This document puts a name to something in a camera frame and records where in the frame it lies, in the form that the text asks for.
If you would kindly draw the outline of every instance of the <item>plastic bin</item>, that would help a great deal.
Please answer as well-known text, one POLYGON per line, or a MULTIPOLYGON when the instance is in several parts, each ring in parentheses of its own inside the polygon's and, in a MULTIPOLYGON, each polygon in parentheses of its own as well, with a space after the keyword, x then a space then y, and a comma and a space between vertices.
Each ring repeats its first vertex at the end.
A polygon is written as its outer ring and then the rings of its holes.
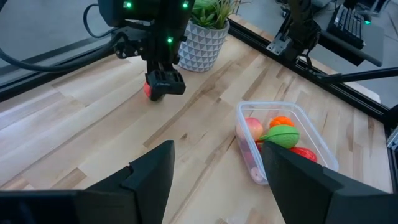
POLYGON ((329 151, 304 110, 296 104, 279 101, 242 101, 236 108, 236 115, 238 118, 237 128, 242 128, 245 137, 244 139, 237 138, 238 143, 248 171, 256 183, 265 185, 268 184, 268 181, 260 153, 244 120, 246 117, 257 118, 262 122, 265 132, 268 131, 269 123, 276 116, 290 118, 295 128, 300 131, 300 141, 297 146, 311 149, 317 155, 318 163, 322 166, 334 171, 338 170, 336 157, 329 151))

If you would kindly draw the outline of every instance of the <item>plant pot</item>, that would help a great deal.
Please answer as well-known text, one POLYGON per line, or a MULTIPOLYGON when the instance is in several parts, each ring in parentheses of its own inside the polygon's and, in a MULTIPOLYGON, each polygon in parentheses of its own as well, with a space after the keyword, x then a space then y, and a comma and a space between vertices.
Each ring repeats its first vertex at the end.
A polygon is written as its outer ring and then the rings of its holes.
POLYGON ((178 65, 193 72, 205 72, 211 69, 225 41, 228 29, 228 21, 221 30, 206 29, 189 21, 185 31, 187 41, 181 43, 178 51, 180 54, 178 65))

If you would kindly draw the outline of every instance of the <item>black cable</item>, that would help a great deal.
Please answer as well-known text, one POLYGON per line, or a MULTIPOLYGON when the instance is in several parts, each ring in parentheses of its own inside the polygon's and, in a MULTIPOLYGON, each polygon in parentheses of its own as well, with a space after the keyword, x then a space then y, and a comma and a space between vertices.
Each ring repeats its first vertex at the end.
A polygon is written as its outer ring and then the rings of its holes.
POLYGON ((87 6, 87 8, 85 9, 85 11, 84 11, 84 13, 83 13, 83 23, 84 23, 84 25, 85 25, 85 28, 86 28, 86 30, 87 30, 87 33, 88 33, 90 36, 92 36, 92 37, 94 37, 94 38, 102 38, 102 37, 106 37, 107 35, 110 35, 113 31, 115 31, 116 29, 118 29, 118 28, 110 29, 110 30, 106 31, 104 34, 101 34, 101 35, 95 35, 95 34, 93 34, 92 31, 90 30, 90 28, 88 27, 88 23, 87 23, 87 14, 88 14, 88 11, 89 11, 93 6, 98 6, 98 4, 91 4, 91 5, 87 6))
POLYGON ((13 66, 23 68, 26 70, 32 70, 37 72, 65 72, 83 67, 85 65, 89 65, 99 60, 107 51, 109 51, 118 42, 118 40, 123 35, 124 34, 122 33, 116 34, 114 38, 112 38, 107 44, 105 44, 98 51, 65 65, 56 65, 56 66, 32 65, 29 63, 18 61, 17 59, 8 56, 6 53, 4 53, 4 51, 1 48, 0 48, 0 58, 13 66))

